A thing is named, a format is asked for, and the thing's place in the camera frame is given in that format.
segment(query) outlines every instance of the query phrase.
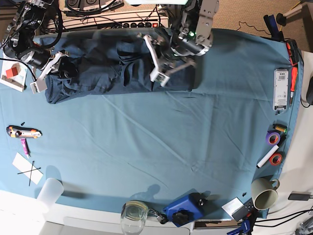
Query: folded dark fabric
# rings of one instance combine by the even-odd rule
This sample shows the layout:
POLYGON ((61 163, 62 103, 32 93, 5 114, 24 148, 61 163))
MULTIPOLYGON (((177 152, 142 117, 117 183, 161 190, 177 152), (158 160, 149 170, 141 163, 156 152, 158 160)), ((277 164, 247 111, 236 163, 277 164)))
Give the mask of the folded dark fabric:
MULTIPOLYGON (((48 44, 54 38, 41 38, 48 44)), ((143 40, 128 37, 101 39, 62 38, 55 51, 65 49, 77 66, 79 75, 61 79, 46 78, 46 99, 56 104, 89 94, 127 94, 161 91, 191 91, 195 69, 188 67, 171 76, 165 87, 150 81, 154 68, 151 55, 143 40)))

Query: beige mug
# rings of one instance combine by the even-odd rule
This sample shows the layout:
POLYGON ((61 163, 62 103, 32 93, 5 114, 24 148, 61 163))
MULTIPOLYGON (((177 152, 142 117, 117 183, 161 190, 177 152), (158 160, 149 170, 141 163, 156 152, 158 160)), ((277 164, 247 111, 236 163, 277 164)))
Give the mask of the beige mug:
POLYGON ((251 195, 254 207, 258 210, 266 210, 273 206, 278 199, 279 180, 268 181, 265 178, 259 178, 251 184, 251 195))

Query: purple tape roll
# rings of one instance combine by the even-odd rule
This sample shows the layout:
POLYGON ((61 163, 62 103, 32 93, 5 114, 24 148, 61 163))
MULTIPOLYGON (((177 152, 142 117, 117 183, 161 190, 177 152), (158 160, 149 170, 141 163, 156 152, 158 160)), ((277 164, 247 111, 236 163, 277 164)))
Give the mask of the purple tape roll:
POLYGON ((280 134, 277 131, 268 131, 266 137, 266 143, 271 146, 277 145, 280 141, 280 134))

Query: red tape roll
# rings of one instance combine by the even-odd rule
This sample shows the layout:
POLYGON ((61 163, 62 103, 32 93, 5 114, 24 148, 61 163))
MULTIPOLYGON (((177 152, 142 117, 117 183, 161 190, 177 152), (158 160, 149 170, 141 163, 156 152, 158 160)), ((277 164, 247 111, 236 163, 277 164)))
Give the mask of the red tape roll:
POLYGON ((270 158, 269 162, 271 165, 279 165, 283 160, 283 156, 280 153, 274 153, 270 158))

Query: small red box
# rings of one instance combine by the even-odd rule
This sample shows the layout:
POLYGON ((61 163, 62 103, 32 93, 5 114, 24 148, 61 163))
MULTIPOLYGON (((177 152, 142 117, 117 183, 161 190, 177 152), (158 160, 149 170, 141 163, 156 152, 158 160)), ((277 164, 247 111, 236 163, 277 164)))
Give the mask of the small red box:
POLYGON ((5 71, 6 72, 6 77, 11 78, 16 75, 18 75, 18 69, 16 67, 10 68, 9 70, 5 71))

